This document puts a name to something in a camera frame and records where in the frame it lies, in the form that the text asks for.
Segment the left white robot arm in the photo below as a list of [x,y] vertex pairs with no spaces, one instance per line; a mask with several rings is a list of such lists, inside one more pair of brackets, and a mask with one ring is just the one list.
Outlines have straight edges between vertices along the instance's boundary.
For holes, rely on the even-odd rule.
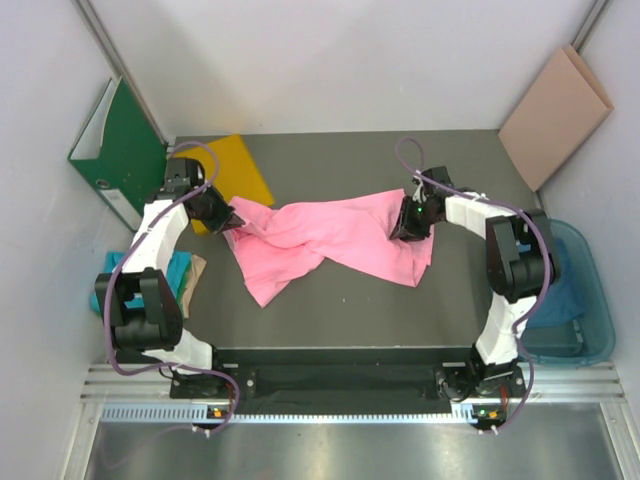
[[215,234],[244,225],[198,160],[172,159],[131,246],[112,272],[96,278],[94,289],[111,359],[120,351],[155,358],[192,374],[194,387],[212,397],[226,387],[227,374],[214,364],[214,347],[185,329],[167,279],[176,243],[193,219]]

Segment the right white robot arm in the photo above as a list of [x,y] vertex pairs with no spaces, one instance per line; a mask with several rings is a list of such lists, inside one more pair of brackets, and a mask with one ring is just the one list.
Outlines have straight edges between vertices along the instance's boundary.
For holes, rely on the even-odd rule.
[[425,240],[436,223],[447,222],[485,241],[492,300],[471,347],[466,380],[474,393],[490,395],[514,369],[518,340],[535,305],[561,276],[550,221],[541,210],[523,211],[456,190],[444,166],[415,172],[413,183],[416,190],[402,200],[392,240]]

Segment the pink t shirt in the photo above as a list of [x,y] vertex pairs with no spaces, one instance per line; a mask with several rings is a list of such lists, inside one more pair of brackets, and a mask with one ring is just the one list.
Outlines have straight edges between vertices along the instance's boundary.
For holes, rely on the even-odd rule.
[[244,225],[225,233],[244,283],[261,307],[325,259],[392,283],[416,287],[432,262],[434,238],[389,238],[405,193],[299,202],[280,209],[234,197]]

